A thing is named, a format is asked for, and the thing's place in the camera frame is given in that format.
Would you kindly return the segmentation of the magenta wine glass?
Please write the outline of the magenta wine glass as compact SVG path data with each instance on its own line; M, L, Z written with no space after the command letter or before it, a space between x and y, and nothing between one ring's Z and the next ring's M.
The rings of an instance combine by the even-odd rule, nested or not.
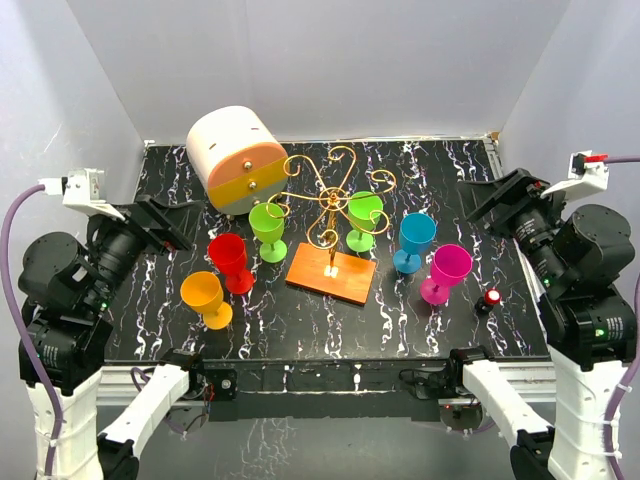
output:
M473 265L471 254L462 246L446 244L433 256L430 276L420 286L422 299L431 305L445 304L451 289L466 279Z

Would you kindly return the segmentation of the red wine glass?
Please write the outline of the red wine glass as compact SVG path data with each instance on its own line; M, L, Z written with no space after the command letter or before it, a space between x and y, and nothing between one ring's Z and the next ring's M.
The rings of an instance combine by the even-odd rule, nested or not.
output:
M208 255L225 277L225 286L231 294L242 295L252 289L254 277L247 269L246 246L239 235L224 233L216 236L208 245Z

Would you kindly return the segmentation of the blue wine glass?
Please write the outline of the blue wine glass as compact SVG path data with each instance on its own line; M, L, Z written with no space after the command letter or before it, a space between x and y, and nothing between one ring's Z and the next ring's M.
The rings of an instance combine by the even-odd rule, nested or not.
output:
M400 224L400 249L393 256L395 269L402 274L416 273L436 232L437 225L432 217L420 212L406 215Z

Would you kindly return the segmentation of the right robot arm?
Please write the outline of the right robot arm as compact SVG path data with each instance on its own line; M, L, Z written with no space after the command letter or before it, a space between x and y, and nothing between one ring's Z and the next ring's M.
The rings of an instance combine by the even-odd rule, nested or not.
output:
M518 479L618 479L619 406L639 367L639 307L616 288L635 256L629 222L516 169L457 187L465 218L514 240L542 286L537 308L555 371L553 422L540 417L483 347L450 353L445 378L473 395L509 448Z

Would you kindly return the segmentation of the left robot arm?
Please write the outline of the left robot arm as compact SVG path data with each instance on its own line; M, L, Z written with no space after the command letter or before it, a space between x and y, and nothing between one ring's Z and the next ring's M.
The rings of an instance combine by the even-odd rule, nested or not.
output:
M26 250L19 289L19 370L31 402L39 479L134 479L146 443L182 397L206 387L201 357L167 351L121 416L96 427L112 326L105 315L138 258L192 249L201 202L164 205L141 196L87 223L87 242L51 232Z

